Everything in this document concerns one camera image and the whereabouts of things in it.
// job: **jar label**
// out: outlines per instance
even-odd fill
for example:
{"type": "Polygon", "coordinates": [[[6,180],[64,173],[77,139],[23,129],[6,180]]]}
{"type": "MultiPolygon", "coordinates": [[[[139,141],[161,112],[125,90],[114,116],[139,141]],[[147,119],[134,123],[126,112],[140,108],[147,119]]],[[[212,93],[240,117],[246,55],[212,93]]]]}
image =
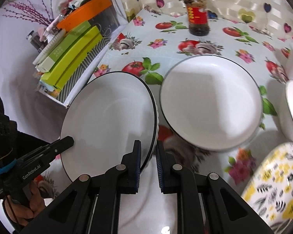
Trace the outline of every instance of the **jar label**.
{"type": "Polygon", "coordinates": [[[208,13],[203,8],[188,7],[189,22],[197,25],[203,25],[208,22],[208,13]]]}

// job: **yellow floral bowl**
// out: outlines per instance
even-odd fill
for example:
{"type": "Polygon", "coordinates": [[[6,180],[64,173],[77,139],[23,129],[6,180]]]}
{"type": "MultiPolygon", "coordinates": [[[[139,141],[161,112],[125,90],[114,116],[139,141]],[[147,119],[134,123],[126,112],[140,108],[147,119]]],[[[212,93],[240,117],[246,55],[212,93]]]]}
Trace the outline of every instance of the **yellow floral bowl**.
{"type": "Polygon", "coordinates": [[[277,146],[263,160],[242,198],[276,234],[293,219],[293,143],[277,146]]]}

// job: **glass jar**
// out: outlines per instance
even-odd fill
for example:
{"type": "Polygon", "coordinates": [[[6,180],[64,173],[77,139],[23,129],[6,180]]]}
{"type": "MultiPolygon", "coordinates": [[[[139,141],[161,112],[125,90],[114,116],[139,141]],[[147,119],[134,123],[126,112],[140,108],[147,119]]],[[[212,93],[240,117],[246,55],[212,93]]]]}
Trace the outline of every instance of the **glass jar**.
{"type": "Polygon", "coordinates": [[[190,34],[195,36],[206,36],[209,33],[208,12],[206,11],[206,0],[183,0],[189,18],[190,34]]]}

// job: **blue strap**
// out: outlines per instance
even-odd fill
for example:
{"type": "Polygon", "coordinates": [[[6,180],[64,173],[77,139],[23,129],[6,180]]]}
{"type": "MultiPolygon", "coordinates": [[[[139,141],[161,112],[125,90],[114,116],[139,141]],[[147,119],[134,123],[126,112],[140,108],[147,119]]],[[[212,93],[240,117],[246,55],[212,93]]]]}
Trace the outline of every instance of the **blue strap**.
{"type": "Polygon", "coordinates": [[[7,164],[5,167],[0,168],[0,174],[7,173],[10,171],[16,164],[16,159],[14,159],[10,164],[7,164]]]}

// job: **metal screw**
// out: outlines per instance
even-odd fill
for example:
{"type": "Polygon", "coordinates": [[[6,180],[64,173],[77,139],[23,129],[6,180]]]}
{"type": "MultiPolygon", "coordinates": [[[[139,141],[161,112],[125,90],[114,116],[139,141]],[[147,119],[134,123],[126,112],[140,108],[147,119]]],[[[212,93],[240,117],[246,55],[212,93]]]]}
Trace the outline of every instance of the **metal screw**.
{"type": "Polygon", "coordinates": [[[182,169],[182,165],[180,165],[180,164],[174,164],[174,165],[172,166],[172,168],[173,168],[174,170],[176,170],[176,171],[180,171],[180,170],[182,169]]]}
{"type": "Polygon", "coordinates": [[[116,166],[116,169],[119,170],[119,171],[123,171],[126,169],[126,166],[124,164],[119,164],[116,166]]]}
{"type": "Polygon", "coordinates": [[[79,180],[84,182],[87,181],[89,179],[89,176],[87,174],[82,174],[79,176],[79,180]]]}
{"type": "Polygon", "coordinates": [[[217,180],[219,179],[219,175],[217,173],[210,173],[209,174],[209,177],[213,180],[217,180]]]}

